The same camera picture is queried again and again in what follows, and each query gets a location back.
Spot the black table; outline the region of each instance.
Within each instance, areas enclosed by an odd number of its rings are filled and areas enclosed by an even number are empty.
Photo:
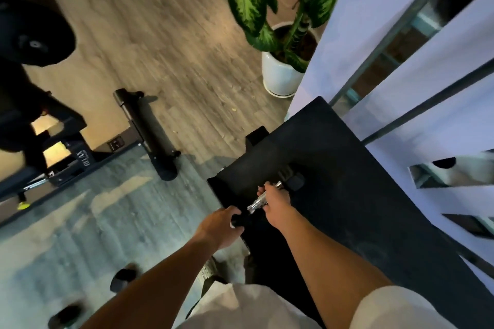
[[[458,329],[494,327],[494,296],[331,107],[318,97],[208,183],[243,211],[288,163],[306,178],[292,204],[314,226],[428,299]],[[264,211],[244,242],[265,285],[322,323],[281,233]]]

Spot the white pot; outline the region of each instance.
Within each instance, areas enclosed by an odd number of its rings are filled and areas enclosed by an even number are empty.
[[[273,30],[292,24],[293,21],[281,22],[273,26]],[[319,43],[317,34],[312,29],[309,29],[309,31],[316,39],[316,42]],[[264,88],[268,93],[279,98],[293,96],[297,91],[298,85],[302,82],[304,74],[293,69],[291,65],[276,60],[269,52],[263,51],[261,55]]]

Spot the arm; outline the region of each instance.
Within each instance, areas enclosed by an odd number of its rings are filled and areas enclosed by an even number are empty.
[[[348,329],[361,302],[372,291],[392,285],[376,267],[316,229],[294,207],[286,190],[269,182],[266,217],[285,239],[328,328]]]
[[[118,293],[81,329],[171,328],[202,266],[244,231],[230,227],[232,215],[240,213],[230,206],[210,214],[181,249]]]

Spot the person's right arm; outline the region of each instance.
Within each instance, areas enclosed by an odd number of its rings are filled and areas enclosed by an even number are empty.
[[[392,282],[375,266],[316,229],[290,205],[288,193],[267,182],[266,217],[287,240],[327,328],[348,329],[367,295]]]

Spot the pants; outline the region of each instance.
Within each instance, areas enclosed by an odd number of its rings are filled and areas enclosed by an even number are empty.
[[[245,284],[246,285],[250,285],[250,284],[265,285],[263,283],[260,270],[257,267],[257,265],[256,265],[256,263],[254,261],[254,258],[252,257],[252,255],[249,255],[249,256],[245,257],[245,259],[244,259],[244,269],[245,269]],[[224,285],[226,285],[228,283],[228,282],[226,282],[226,280],[223,277],[220,277],[220,276],[211,276],[211,277],[207,278],[204,281],[204,284],[202,286],[201,297],[203,297],[207,293],[207,291],[213,285],[214,282],[220,282],[220,283],[222,283]],[[197,301],[192,306],[192,308],[190,309],[190,311],[187,314],[187,316],[185,317],[185,319],[188,319],[189,318],[190,313],[195,308],[195,306],[197,306],[197,303],[199,303],[199,301]]]

